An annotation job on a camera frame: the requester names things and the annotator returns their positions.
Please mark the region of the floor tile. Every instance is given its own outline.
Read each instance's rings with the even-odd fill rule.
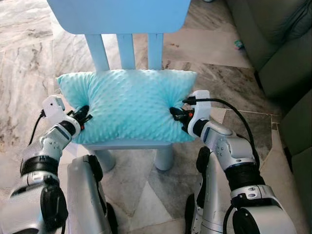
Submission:
[[[152,226],[172,220],[148,182],[143,189],[140,202],[131,219],[130,230]]]
[[[1,153],[0,160],[0,189],[13,189],[20,177],[20,161],[11,159],[10,153]]]
[[[153,165],[154,150],[114,150],[115,167],[104,174],[105,195],[133,216]]]
[[[53,40],[54,76],[69,72],[94,71],[94,65],[84,35],[62,30]]]
[[[282,116],[272,115],[272,123],[280,123]]]
[[[51,40],[50,12],[44,0],[0,1],[0,51]]]
[[[104,34],[102,35],[102,38],[110,69],[121,69],[119,48],[116,35]]]
[[[73,159],[90,154],[82,145],[69,143],[63,150],[63,155],[60,158],[60,164],[71,163]]]
[[[192,0],[183,28],[236,32],[225,0],[213,2]]]
[[[181,29],[165,34],[163,59],[251,68],[244,50],[237,50],[236,33]]]
[[[309,227],[286,156],[280,151],[271,150],[261,168],[261,175],[272,187],[276,197],[293,221],[297,233],[308,234]]]
[[[271,116],[247,112],[243,112],[242,115],[246,119],[253,133],[255,146],[260,156],[260,160],[264,161],[272,148]],[[249,139],[245,126],[234,111],[228,110],[226,112],[223,124],[237,134]]]
[[[272,123],[272,130],[277,130],[277,123]]]
[[[1,67],[2,67],[2,61],[3,61],[3,55],[4,55],[4,52],[0,52],[0,72],[1,72]]]
[[[52,48],[46,41],[5,52],[0,73],[0,156],[20,161],[42,101],[52,93]],[[40,133],[42,122],[36,133]]]
[[[11,189],[0,189],[0,210],[5,200],[9,198],[10,194],[11,194]]]
[[[128,232],[127,234],[182,234],[184,233],[184,219],[144,227],[138,230]]]
[[[202,146],[199,139],[174,144],[173,167],[161,172],[154,166],[149,175],[149,184],[173,218],[184,217],[186,199],[194,192],[199,175],[195,165]]]
[[[257,85],[253,69],[196,62],[164,60],[164,69],[195,71],[198,77],[193,90],[209,90],[211,98],[220,98],[242,111],[279,114],[281,108],[268,100]],[[212,103],[213,107],[227,108]]]
[[[222,123],[223,119],[225,117],[226,109],[223,108],[217,108],[217,107],[212,107],[211,112],[210,112],[210,117],[219,122]]]
[[[134,34],[134,51],[136,60],[136,69],[148,69],[148,58],[147,58],[147,34]]]
[[[284,147],[278,131],[272,131],[272,149],[284,153]]]

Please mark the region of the green sofa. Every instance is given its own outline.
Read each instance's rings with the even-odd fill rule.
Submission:
[[[311,0],[226,0],[267,97],[287,103],[280,134],[312,227]]]

